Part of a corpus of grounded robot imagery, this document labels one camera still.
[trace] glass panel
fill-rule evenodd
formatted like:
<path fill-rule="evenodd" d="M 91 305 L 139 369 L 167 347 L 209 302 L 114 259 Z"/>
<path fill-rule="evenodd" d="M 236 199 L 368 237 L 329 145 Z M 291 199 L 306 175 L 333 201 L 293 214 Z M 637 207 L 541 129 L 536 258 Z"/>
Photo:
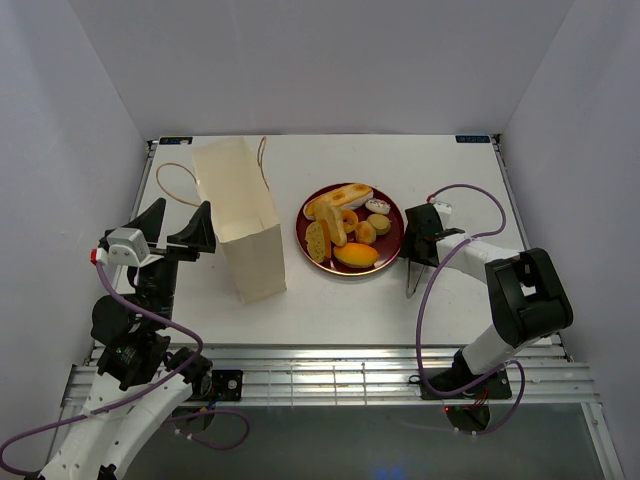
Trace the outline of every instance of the glass panel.
<path fill-rule="evenodd" d="M 493 406 L 494 420 L 508 405 Z M 212 451 L 158 431 L 126 480 L 265 479 L 601 479 L 580 405 L 524 405 L 486 437 L 409 428 L 448 427 L 442 407 L 251 408 L 246 443 Z M 204 433 L 237 438 L 241 422 L 217 416 Z"/>

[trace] black bracket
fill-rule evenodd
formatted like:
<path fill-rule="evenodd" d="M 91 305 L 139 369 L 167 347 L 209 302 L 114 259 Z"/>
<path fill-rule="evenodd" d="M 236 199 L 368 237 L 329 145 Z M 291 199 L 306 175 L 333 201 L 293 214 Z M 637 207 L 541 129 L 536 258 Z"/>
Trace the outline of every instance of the black bracket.
<path fill-rule="evenodd" d="M 419 382 L 419 380 L 418 381 L 410 380 L 409 383 L 414 383 L 414 384 L 420 383 L 420 398 L 422 400 L 442 400 L 443 399 L 443 397 L 434 395 L 429 390 L 427 390 L 427 387 L 425 387 L 424 384 Z M 436 383 L 436 385 L 438 384 L 436 379 L 430 379 L 429 383 L 430 384 Z M 439 388 L 439 387 L 436 387 L 436 385 L 433 385 L 433 387 L 441 391 L 455 390 L 455 388 L 450 388 L 450 389 L 444 389 L 442 387 Z M 446 397 L 445 399 L 474 400 L 476 398 L 483 396 L 485 389 L 487 390 L 488 400 L 508 400 L 512 397 L 511 386 L 509 384 L 509 379 L 507 378 L 507 373 L 500 371 L 492 375 L 491 377 L 489 377 L 480 385 L 476 385 L 475 387 L 467 390 L 464 393 L 461 393 L 460 395 L 456 395 L 455 397 Z"/>
<path fill-rule="evenodd" d="M 211 393 L 224 402 L 242 399 L 242 370 L 214 370 L 211 372 Z"/>
<path fill-rule="evenodd" d="M 440 263 L 436 242 L 449 235 L 464 233 L 459 228 L 444 229 L 440 214 L 431 203 L 407 208 L 407 230 L 404 234 L 400 257 L 409 261 L 437 267 Z"/>
<path fill-rule="evenodd" d="M 184 245 L 198 252 L 216 253 L 216 237 L 211 224 L 211 204 L 202 202 L 186 227 L 167 237 L 168 243 Z"/>
<path fill-rule="evenodd" d="M 569 327 L 573 310 L 549 254 L 540 248 L 485 265 L 493 325 L 512 347 Z M 535 293 L 525 295 L 522 286 Z"/>

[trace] paper bag handle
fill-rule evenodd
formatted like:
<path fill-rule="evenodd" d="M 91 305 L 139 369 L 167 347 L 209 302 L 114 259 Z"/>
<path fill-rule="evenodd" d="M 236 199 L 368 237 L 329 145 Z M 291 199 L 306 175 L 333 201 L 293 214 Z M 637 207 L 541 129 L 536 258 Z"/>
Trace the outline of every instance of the paper bag handle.
<path fill-rule="evenodd" d="M 262 164 L 263 164 L 263 161 L 264 161 L 264 150 L 265 150 L 266 146 L 267 146 L 267 137 L 263 136 L 260 139 L 260 145 L 258 145 L 257 161 L 258 161 L 258 167 L 260 167 L 260 173 L 262 174 L 262 180 L 264 181 L 264 184 L 267 187 L 267 190 L 271 191 L 271 189 L 269 188 L 269 183 L 267 183 L 267 179 L 264 176 L 264 170 L 262 168 Z M 199 203 L 190 202 L 189 200 L 185 200 L 184 198 L 180 198 L 177 195 L 174 195 L 173 193 L 171 193 L 169 190 L 167 190 L 165 188 L 164 185 L 162 185 L 162 182 L 160 182 L 160 170 L 162 170 L 164 167 L 167 167 L 169 165 L 171 165 L 173 167 L 182 168 L 185 172 L 187 172 L 189 175 L 191 175 L 191 178 L 193 178 L 193 183 L 195 183 L 196 186 L 198 185 L 198 180 L 196 179 L 196 176 L 187 167 L 185 167 L 184 165 L 180 165 L 179 163 L 175 163 L 175 162 L 166 162 L 166 163 L 163 163 L 162 165 L 160 165 L 158 167 L 158 169 L 156 170 L 156 183 L 160 187 L 160 190 L 162 190 L 164 193 L 169 195 L 169 197 L 173 198 L 176 202 L 184 203 L 185 205 L 191 205 L 192 207 L 199 207 L 200 206 Z"/>
<path fill-rule="evenodd" d="M 264 136 L 260 139 L 260 145 L 258 145 L 258 166 L 260 167 L 260 173 L 262 174 L 262 180 L 264 180 L 264 184 L 267 187 L 267 190 L 271 191 L 269 188 L 269 184 L 267 183 L 267 179 L 264 176 L 264 170 L 262 169 L 262 162 L 264 158 L 264 149 L 267 146 L 267 137 Z"/>
<path fill-rule="evenodd" d="M 191 170 L 189 170 L 187 167 L 185 167 L 184 165 L 180 165 L 179 163 L 175 163 L 175 162 L 167 162 L 167 163 L 163 163 L 162 165 L 160 165 L 158 167 L 158 169 L 156 170 L 156 182 L 158 183 L 158 186 L 160 187 L 160 190 L 162 190 L 164 193 L 166 193 L 167 195 L 169 195 L 171 198 L 173 198 L 175 201 L 180 202 L 180 203 L 184 203 L 185 205 L 191 205 L 192 207 L 199 207 L 200 204 L 199 203 L 194 203 L 194 202 L 190 202 L 189 200 L 185 200 L 184 198 L 180 198 L 177 195 L 174 195 L 173 193 L 171 193 L 169 190 L 167 190 L 164 185 L 162 185 L 162 183 L 160 183 L 160 170 L 162 170 L 164 167 L 167 166 L 173 166 L 173 167 L 180 167 L 182 168 L 184 171 L 186 171 L 189 175 L 191 175 L 191 178 L 193 178 L 193 183 L 196 184 L 196 186 L 198 185 L 198 180 L 196 180 L 196 176 L 193 174 L 193 172 Z"/>

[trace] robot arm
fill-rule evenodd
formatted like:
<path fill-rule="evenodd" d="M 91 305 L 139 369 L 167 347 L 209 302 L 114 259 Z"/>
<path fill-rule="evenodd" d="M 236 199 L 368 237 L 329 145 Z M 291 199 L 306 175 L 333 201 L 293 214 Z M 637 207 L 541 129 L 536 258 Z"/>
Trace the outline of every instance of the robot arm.
<path fill-rule="evenodd" d="M 401 256 L 423 265 L 441 259 L 465 239 L 445 229 L 442 205 L 424 204 L 406 211 L 408 226 Z M 464 246 L 447 263 L 487 285 L 492 325 L 454 356 L 452 368 L 434 380 L 449 391 L 504 364 L 540 338 L 571 325 L 573 312 L 547 252 L 495 247 L 480 240 Z"/>
<path fill-rule="evenodd" d="M 168 237 L 165 250 L 155 247 L 165 200 L 159 199 L 128 225 L 107 231 L 92 262 L 129 268 L 135 289 L 124 298 L 153 314 L 171 319 L 178 263 L 195 261 L 200 252 L 215 252 L 210 206 L 204 202 L 187 227 Z M 87 418 L 71 426 L 62 446 L 35 477 L 38 480 L 117 480 L 146 441 L 171 412 L 211 385 L 212 362 L 202 355 L 182 366 L 194 352 L 182 348 L 167 360 L 170 338 L 158 334 L 163 324 L 135 313 L 111 295 L 99 299 L 92 312 L 91 336 L 104 345 L 98 372 L 82 408 Z M 99 415 L 91 412 L 125 402 L 169 375 L 164 385 L 143 397 Z"/>
<path fill-rule="evenodd" d="M 455 234 L 437 242 L 438 257 L 444 258 L 466 238 Z M 462 350 L 473 375 L 505 363 L 572 322 L 571 306 L 544 250 L 517 252 L 475 240 L 447 266 L 485 283 L 489 290 L 493 324 Z"/>
<path fill-rule="evenodd" d="M 166 375 L 168 372 L 162 372 L 156 380 Z M 96 374 L 82 413 L 86 415 L 147 386 L 131 387 L 125 392 L 120 390 L 119 383 L 110 375 Z M 163 388 L 154 390 L 135 403 L 98 416 L 89 416 L 87 420 L 72 425 L 62 446 L 38 478 L 124 478 L 129 465 L 146 441 L 167 416 L 191 395 L 192 386 L 177 375 Z"/>

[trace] small bread roll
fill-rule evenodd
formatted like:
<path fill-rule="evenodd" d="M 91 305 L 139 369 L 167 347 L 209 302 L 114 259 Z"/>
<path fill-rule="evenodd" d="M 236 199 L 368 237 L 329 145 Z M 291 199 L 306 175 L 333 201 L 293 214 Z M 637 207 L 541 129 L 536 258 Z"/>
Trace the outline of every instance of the small bread roll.
<path fill-rule="evenodd" d="M 356 226 L 356 242 L 371 245 L 376 241 L 376 229 L 369 222 L 360 222 Z"/>
<path fill-rule="evenodd" d="M 379 198 L 371 198 L 364 204 L 367 210 L 381 215 L 388 215 L 391 211 L 391 205 Z"/>
<path fill-rule="evenodd" d="M 347 243 L 344 247 L 333 247 L 336 259 L 351 268 L 369 268 L 380 258 L 378 251 L 361 243 Z"/>
<path fill-rule="evenodd" d="M 380 215 L 378 213 L 369 215 L 369 218 L 367 218 L 367 222 L 369 222 L 371 226 L 375 228 L 377 235 L 384 235 L 385 233 L 388 233 L 389 230 L 391 230 L 391 221 L 384 215 Z"/>

